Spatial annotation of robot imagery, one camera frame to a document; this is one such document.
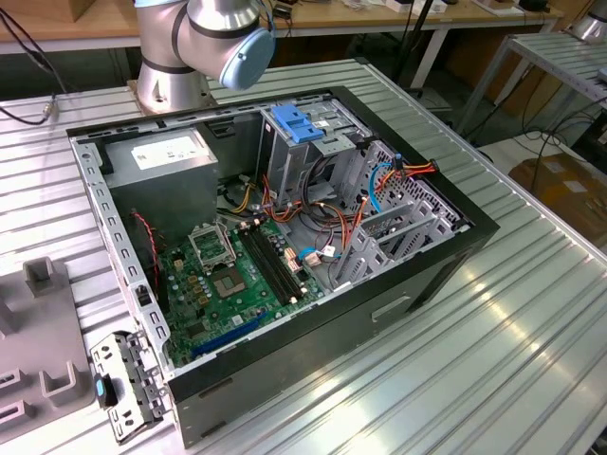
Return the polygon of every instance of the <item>connector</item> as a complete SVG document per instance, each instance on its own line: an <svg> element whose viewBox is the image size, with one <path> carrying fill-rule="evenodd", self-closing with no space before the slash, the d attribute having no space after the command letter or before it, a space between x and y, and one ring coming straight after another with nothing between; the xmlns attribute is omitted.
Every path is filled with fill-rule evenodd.
<svg viewBox="0 0 607 455"><path fill-rule="evenodd" d="M394 167L397 171L402 171L404 169L404 164L402 161L402 155L396 154L394 159Z"/></svg>
<svg viewBox="0 0 607 455"><path fill-rule="evenodd" d="M53 115L53 112L55 112L56 107L57 107L57 100L55 99L55 96L53 95L51 100L45 105L45 108L42 110L42 117L45 120L48 120L50 118L50 116Z"/></svg>
<svg viewBox="0 0 607 455"><path fill-rule="evenodd" d="M319 258L319 255L316 254L315 252L314 253L310 253L307 256L305 256L303 258L303 260L310 267L316 267L317 265L321 264L321 258Z"/></svg>

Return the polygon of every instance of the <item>aluminum table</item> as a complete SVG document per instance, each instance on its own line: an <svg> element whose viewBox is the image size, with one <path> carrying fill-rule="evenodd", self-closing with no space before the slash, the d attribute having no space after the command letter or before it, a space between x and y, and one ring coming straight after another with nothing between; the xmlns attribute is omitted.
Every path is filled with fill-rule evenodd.
<svg viewBox="0 0 607 455"><path fill-rule="evenodd" d="M588 100L607 107L607 84L598 79L598 71L607 67L607 43L588 45L568 33L513 35L502 41L485 74L474 88L457 125L459 133L468 125L478 103L510 52L520 55L524 61L514 71L496 102L507 96L527 67L534 64L568 85L572 89L571 94L578 92ZM561 111L564 116L571 101L571 96L566 97L561 109L557 111Z"/></svg>
<svg viewBox="0 0 607 455"><path fill-rule="evenodd" d="M584 453L607 424L607 258L372 66L268 71L219 102L349 87L501 229L433 301L188 453ZM38 113L45 99L7 103ZM117 88L60 97L54 123L0 119L0 273L66 261L87 347L132 329L64 129L139 116ZM117 447L93 404L2 453L185 453L169 418Z"/></svg>

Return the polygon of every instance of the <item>red wire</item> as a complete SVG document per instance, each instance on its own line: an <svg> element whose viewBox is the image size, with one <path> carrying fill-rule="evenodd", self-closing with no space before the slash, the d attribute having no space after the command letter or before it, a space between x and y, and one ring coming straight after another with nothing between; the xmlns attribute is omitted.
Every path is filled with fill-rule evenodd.
<svg viewBox="0 0 607 455"><path fill-rule="evenodd" d="M152 235L152 228L136 211L133 212L133 216L135 216L145 226L145 230L147 230L148 237L150 238L150 243L152 244L152 250L154 251L154 285L156 287L156 293L158 293L158 276L160 275L160 269L158 268L158 253L156 251L154 235Z"/></svg>

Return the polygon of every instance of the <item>table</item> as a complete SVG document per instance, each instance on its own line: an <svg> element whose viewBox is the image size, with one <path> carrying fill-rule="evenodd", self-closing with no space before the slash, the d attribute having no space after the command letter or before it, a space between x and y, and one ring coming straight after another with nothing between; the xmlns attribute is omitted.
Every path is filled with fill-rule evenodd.
<svg viewBox="0 0 607 455"><path fill-rule="evenodd" d="M14 17L49 52L139 46L135 8L125 0L97 0L74 24L23 14L15 14ZM433 30L433 34L412 88L423 86L447 33L453 28L541 25L542 32L546 32L553 28L560 17L562 13L555 9L546 14L527 12L524 16L499 17L470 0L460 0L457 5L447 7L444 14L428 16L422 29ZM298 37L403 31L407 14L398 14L379 6L354 11L340 0L333 0L329 4L300 3L294 7L292 19L290 36ZM415 22L413 16L410 29L413 29ZM287 23L277 18L276 26L278 36L286 36ZM11 40L5 30L0 29L0 54L19 52L22 52L21 47Z"/></svg>
<svg viewBox="0 0 607 455"><path fill-rule="evenodd" d="M468 125L478 103L510 52L523 57L523 68L534 64L570 87L570 94L557 109L561 113L554 122L560 121L568 113L575 92L590 101L601 101L599 104L603 108L607 107L607 85L598 79L598 71L607 66L607 44L588 45L564 32L514 35L504 39L474 88L457 125L458 133L462 133Z"/></svg>
<svg viewBox="0 0 607 455"><path fill-rule="evenodd" d="M607 424L607 258L370 65L268 70L225 103L344 84L500 225L419 311L188 453L584 453ZM88 348L132 330L65 128L140 116L125 88L59 97L59 119L0 119L0 273L66 261ZM37 113L46 99L6 103ZM171 419L113 445L96 404L6 453L185 453Z"/></svg>

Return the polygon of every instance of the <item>metal bracket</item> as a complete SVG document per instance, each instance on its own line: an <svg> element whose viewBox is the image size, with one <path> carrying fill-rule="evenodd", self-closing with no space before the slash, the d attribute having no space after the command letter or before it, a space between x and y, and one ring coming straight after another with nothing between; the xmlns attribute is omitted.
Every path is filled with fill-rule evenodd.
<svg viewBox="0 0 607 455"><path fill-rule="evenodd" d="M162 420L171 400L143 332L112 334L91 349L91 356L95 371L109 377L118 400L108 415L119 445ZM103 393L99 384L97 393L98 398Z"/></svg>

